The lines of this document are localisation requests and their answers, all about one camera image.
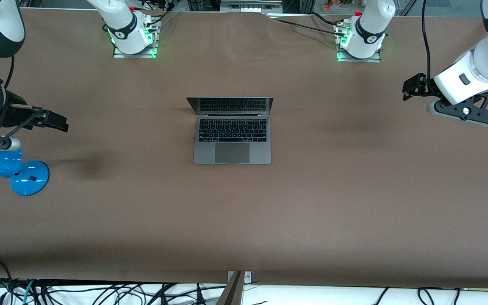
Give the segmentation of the grey laptop computer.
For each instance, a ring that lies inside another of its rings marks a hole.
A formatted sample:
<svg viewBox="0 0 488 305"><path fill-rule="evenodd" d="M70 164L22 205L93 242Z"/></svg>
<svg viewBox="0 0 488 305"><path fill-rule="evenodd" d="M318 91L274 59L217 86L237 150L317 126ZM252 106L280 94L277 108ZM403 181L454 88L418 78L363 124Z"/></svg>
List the grey laptop computer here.
<svg viewBox="0 0 488 305"><path fill-rule="evenodd" d="M194 164L270 164L272 97L188 97Z"/></svg>

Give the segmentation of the silver table edge bracket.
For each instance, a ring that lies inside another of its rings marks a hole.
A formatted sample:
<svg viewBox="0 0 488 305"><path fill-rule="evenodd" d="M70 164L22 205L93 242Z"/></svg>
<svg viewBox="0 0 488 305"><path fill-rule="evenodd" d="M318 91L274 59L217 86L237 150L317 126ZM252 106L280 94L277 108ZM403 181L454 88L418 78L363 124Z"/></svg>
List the silver table edge bracket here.
<svg viewBox="0 0 488 305"><path fill-rule="evenodd" d="M228 280L227 282L230 282L233 274L235 274L236 271L229 271L228 272ZM252 272L251 271L246 271L244 273L244 284L251 284L252 283Z"/></svg>

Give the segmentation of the blue desk lamp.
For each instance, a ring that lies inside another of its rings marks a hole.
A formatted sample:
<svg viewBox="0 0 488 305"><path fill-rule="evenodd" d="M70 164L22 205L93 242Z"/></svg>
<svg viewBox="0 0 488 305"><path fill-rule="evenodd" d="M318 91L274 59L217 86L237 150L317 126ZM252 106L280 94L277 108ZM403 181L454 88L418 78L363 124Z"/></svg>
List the blue desk lamp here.
<svg viewBox="0 0 488 305"><path fill-rule="evenodd" d="M0 150L0 176L8 178L11 190L19 196L42 191L49 181L49 168L41 161L22 161L22 149Z"/></svg>

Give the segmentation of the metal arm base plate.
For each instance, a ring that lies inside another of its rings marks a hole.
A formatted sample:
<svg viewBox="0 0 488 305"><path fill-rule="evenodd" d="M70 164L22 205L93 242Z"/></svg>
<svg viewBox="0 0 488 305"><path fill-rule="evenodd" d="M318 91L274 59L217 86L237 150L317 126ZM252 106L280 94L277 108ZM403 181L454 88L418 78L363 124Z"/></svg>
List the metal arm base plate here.
<svg viewBox="0 0 488 305"><path fill-rule="evenodd" d="M135 12L134 29L108 29L114 45L114 58L155 58L157 56L161 23L153 18Z"/></svg>
<svg viewBox="0 0 488 305"><path fill-rule="evenodd" d="M349 21L349 19L344 19L342 22L337 22L336 25L333 26L335 33L342 34L342 36L335 37L337 62L380 63L381 54L379 50L376 50L376 52L374 52L374 54L368 58L357 58L351 55L349 51L344 48L347 42L355 36L352 34L350 23L345 21Z"/></svg>

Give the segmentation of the grey power strip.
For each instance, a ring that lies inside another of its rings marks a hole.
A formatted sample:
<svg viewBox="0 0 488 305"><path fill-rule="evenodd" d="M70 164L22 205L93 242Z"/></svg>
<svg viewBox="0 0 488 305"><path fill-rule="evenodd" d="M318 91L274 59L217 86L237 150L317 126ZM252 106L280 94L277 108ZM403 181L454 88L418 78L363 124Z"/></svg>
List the grey power strip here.
<svg viewBox="0 0 488 305"><path fill-rule="evenodd" d="M259 12L282 14L282 0L219 0L220 12Z"/></svg>

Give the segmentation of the brown table cover sheet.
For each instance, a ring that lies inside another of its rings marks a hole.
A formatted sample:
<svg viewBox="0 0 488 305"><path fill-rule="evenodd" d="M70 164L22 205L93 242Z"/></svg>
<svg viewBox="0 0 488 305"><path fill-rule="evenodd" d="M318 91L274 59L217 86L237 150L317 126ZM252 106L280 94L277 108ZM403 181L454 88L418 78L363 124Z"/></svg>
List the brown table cover sheet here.
<svg viewBox="0 0 488 305"><path fill-rule="evenodd" d="M258 13L186 12L157 58L113 58L96 11L23 8L9 89L68 118L21 130L48 185L0 177L0 260L18 278L488 287L488 127L402 100L426 70L417 17L381 62ZM270 164L194 164L188 97L272 97Z"/></svg>

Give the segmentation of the dark metal post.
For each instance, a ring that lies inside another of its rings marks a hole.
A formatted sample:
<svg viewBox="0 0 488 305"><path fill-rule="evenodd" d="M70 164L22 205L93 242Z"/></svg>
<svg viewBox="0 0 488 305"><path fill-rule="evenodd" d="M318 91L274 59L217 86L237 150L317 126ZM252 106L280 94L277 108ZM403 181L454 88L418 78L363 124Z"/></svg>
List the dark metal post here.
<svg viewBox="0 0 488 305"><path fill-rule="evenodd" d="M242 305L244 293L244 271L237 271L233 274L230 282L223 289L216 305Z"/></svg>

